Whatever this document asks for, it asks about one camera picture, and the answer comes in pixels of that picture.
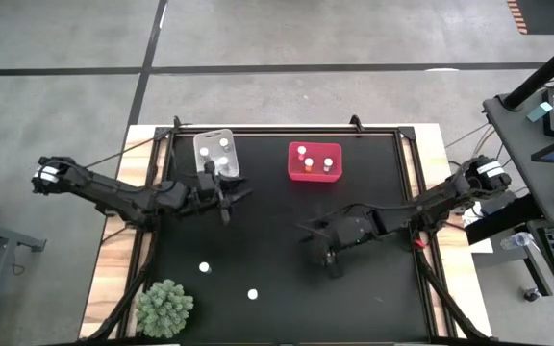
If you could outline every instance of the green succulent plant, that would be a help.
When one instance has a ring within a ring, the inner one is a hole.
[[[152,337],[172,337],[180,332],[193,309],[193,298],[184,294],[183,287],[172,280],[153,283],[138,296],[137,331]]]

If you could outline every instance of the red basket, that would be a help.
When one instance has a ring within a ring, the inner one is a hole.
[[[299,146],[307,149],[303,160],[299,158]],[[306,158],[314,160],[310,172],[305,172]],[[328,172],[324,171],[325,159],[333,160]],[[288,148],[288,175],[294,181],[334,183],[341,176],[341,163],[341,146],[337,143],[292,142]]]

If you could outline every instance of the wooden board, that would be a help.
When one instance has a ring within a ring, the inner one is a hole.
[[[445,178],[450,175],[450,167],[448,166],[448,160],[441,139],[440,126],[438,124],[378,124],[366,126],[413,126],[415,128],[417,150],[420,156],[427,189],[443,182]],[[156,127],[162,126],[131,126],[127,135],[125,147],[129,148],[153,137]],[[410,175],[410,182],[412,182],[411,188],[413,194],[416,195],[418,194],[418,186],[416,184],[416,173],[414,172],[411,148],[407,141],[404,141],[404,143],[408,174]],[[127,152],[123,156],[117,175],[120,181],[131,185],[144,185],[151,154],[151,145],[151,142],[146,143],[137,149]],[[162,145],[159,154],[159,172],[162,172],[164,153],[165,148]],[[450,221],[456,224],[460,224],[461,222],[458,218],[452,218]],[[104,236],[108,236],[120,230],[121,227],[123,227],[123,225],[120,219],[110,218],[107,220]],[[480,285],[478,284],[478,277],[476,275],[471,252],[469,251],[465,232],[454,228],[444,228],[438,233],[438,241],[440,245],[441,261],[450,294],[476,328],[486,335],[491,335],[491,326],[489,325],[487,311],[482,298]],[[97,330],[104,319],[113,310],[118,300],[122,297],[130,265],[133,243],[134,231],[124,231],[121,235],[110,239],[101,247],[80,330],[80,337],[89,336]],[[435,292],[432,292],[432,301],[440,335],[446,335],[441,302]],[[131,331],[134,330],[135,323],[135,319],[131,318],[128,334],[132,334]],[[459,336],[464,337],[463,332],[460,330],[458,330],[458,332]]]

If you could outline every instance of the black pole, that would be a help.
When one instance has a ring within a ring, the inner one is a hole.
[[[523,84],[518,86],[510,95],[503,100],[503,105],[510,111],[520,106],[523,101],[533,95],[536,90],[543,87],[554,77],[554,56],[534,74],[532,74]]]

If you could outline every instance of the gray concrete floor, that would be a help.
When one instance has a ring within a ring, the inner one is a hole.
[[[0,68],[141,66],[157,0],[0,0]],[[504,0],[171,0],[154,65],[541,62],[554,37],[522,36]],[[152,76],[141,124],[437,122],[450,142],[485,122],[482,101],[532,71]],[[48,238],[0,299],[0,345],[72,341],[104,218],[36,196],[39,156],[90,162],[120,149],[137,76],[0,77],[0,225]],[[478,136],[448,150],[470,157]],[[492,139],[484,152],[495,155]],[[113,174],[116,161],[97,170]],[[523,186],[512,165],[514,189]],[[554,297],[523,303],[522,263],[479,271],[493,334],[554,344]]]

